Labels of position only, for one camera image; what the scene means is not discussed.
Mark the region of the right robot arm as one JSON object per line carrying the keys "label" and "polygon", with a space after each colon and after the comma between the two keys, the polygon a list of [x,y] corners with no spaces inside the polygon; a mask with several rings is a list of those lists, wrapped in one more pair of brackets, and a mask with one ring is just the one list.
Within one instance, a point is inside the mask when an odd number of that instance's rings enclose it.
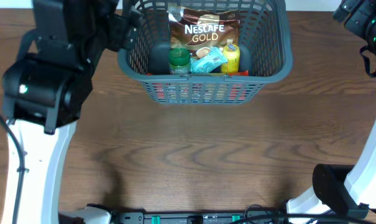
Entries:
{"label": "right robot arm", "polygon": [[[344,0],[334,11],[334,20],[364,39],[361,53],[376,56],[376,0]],[[370,60],[362,57],[365,72],[371,71]],[[357,164],[318,164],[313,171],[312,186],[299,197],[289,200],[283,223],[350,223],[376,213],[376,120]]]}

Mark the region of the brown Nescafe Gold pouch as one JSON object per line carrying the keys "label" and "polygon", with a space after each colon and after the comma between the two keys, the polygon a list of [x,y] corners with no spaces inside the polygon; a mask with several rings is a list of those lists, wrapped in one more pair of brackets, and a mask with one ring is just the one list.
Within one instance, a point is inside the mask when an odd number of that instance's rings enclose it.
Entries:
{"label": "brown Nescafe Gold pouch", "polygon": [[170,47],[186,49],[202,58],[211,47],[223,48],[239,41],[239,11],[212,12],[177,4],[168,5]]}

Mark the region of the grey plastic basket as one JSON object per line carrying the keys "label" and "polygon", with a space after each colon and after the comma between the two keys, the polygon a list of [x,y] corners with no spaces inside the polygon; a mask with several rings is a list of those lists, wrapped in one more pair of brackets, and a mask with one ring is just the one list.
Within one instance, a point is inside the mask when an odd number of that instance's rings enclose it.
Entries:
{"label": "grey plastic basket", "polygon": [[[172,75],[169,71],[168,5],[212,12],[239,11],[239,69],[247,76]],[[256,84],[262,88],[284,79],[293,66],[290,28],[284,1],[135,1],[142,14],[130,50],[118,52],[120,69],[138,82]]]}

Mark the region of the yellow Mentos bottle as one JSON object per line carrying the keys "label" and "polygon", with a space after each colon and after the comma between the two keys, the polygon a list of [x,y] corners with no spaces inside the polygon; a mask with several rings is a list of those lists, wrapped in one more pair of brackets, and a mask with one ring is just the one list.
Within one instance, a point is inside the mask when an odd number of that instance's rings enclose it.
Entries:
{"label": "yellow Mentos bottle", "polygon": [[222,53],[227,58],[227,62],[221,65],[221,72],[238,72],[241,52],[240,48],[233,43],[232,39],[227,40],[227,44],[223,47]]}

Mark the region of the green lid jar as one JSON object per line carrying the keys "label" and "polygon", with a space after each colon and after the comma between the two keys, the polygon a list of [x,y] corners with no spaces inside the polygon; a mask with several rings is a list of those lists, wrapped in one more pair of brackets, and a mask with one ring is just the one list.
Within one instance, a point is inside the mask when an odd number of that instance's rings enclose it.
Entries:
{"label": "green lid jar", "polygon": [[171,49],[168,54],[169,70],[171,74],[190,73],[190,53],[186,49]]}

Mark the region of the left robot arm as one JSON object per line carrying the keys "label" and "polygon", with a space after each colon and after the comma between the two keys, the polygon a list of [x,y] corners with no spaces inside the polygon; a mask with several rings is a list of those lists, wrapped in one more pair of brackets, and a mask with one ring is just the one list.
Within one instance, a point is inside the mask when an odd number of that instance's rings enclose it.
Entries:
{"label": "left robot arm", "polygon": [[105,50],[130,50],[134,1],[34,1],[35,28],[2,78],[9,165],[3,223],[85,223],[58,212],[66,152]]}

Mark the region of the orange spaghetti packet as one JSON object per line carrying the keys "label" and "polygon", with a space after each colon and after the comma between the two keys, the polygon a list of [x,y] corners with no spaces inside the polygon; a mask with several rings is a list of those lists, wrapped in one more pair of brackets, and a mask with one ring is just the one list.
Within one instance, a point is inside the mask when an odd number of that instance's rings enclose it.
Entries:
{"label": "orange spaghetti packet", "polygon": [[242,104],[261,90],[260,85],[208,82],[143,82],[142,86],[154,101],[161,104]]}

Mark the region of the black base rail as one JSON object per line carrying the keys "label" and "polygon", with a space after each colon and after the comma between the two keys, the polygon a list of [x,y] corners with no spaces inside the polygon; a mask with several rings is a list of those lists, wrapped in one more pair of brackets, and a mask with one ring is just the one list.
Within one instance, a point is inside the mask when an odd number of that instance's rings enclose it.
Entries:
{"label": "black base rail", "polygon": [[213,213],[120,213],[115,221],[117,224],[224,224],[259,215],[273,215],[275,212],[264,208],[250,209],[244,212],[213,212]]}

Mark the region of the light blue snack wrapper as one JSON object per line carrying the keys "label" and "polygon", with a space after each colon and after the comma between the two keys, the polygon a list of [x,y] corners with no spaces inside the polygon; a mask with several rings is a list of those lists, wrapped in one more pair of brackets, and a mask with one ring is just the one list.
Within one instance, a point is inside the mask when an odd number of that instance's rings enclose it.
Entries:
{"label": "light blue snack wrapper", "polygon": [[211,47],[209,53],[201,59],[191,59],[191,73],[210,73],[214,69],[227,63],[228,59],[223,55],[219,47]]}

